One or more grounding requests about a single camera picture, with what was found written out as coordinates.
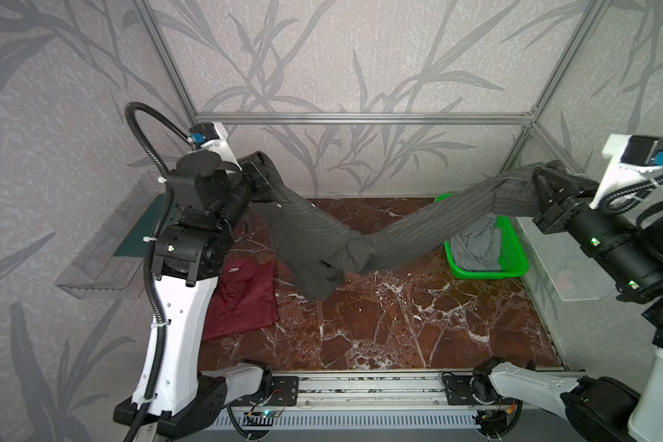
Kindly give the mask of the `green plastic basket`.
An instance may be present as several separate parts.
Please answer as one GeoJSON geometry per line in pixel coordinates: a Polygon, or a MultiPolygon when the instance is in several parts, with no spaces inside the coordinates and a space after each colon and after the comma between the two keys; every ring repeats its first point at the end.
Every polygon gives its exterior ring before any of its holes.
{"type": "Polygon", "coordinates": [[[443,244],[449,270],[456,278],[464,280],[500,280],[520,277],[529,270],[529,261],[521,242],[508,217],[497,217],[497,226],[501,228],[501,270],[498,272],[467,272],[460,269],[453,261],[450,239],[443,244]]]}

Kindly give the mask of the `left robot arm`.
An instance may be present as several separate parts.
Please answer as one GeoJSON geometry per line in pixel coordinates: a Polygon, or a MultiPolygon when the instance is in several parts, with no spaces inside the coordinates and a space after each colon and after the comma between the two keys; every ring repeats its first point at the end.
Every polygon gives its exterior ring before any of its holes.
{"type": "Polygon", "coordinates": [[[145,366],[133,395],[113,412],[114,422],[128,428],[125,440],[148,425],[166,441],[185,438],[212,425],[234,401],[272,394],[271,370],[261,363],[206,373],[197,367],[233,230],[276,175],[260,152],[233,167],[220,158],[205,166],[182,159],[167,175],[162,216],[145,238],[145,293],[154,312],[145,366]]]}

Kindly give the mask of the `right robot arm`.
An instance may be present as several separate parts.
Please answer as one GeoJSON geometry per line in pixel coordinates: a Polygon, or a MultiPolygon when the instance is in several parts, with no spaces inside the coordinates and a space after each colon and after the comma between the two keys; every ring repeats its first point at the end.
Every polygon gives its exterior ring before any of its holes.
{"type": "Polygon", "coordinates": [[[604,182],[548,164],[517,169],[464,193],[475,212],[532,215],[541,232],[568,233],[615,281],[620,302],[644,307],[644,319],[655,331],[653,364],[642,392],[608,377],[554,377],[501,358],[475,370],[477,383],[497,397],[564,418],[589,441],[663,441],[663,202],[635,221],[625,217],[661,185],[663,174],[608,190],[604,182]]]}

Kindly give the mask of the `dark grey striped shirt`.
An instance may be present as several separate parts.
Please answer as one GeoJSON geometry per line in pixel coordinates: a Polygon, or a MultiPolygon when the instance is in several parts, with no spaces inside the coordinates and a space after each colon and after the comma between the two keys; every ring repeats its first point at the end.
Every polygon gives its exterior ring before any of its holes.
{"type": "Polygon", "coordinates": [[[539,212],[536,163],[513,169],[424,206],[383,230],[363,234],[285,186],[270,158],[263,175],[271,188],[250,206],[270,228],[279,261],[306,298],[327,300],[347,273],[390,271],[431,252],[488,215],[534,217],[539,212]]]}

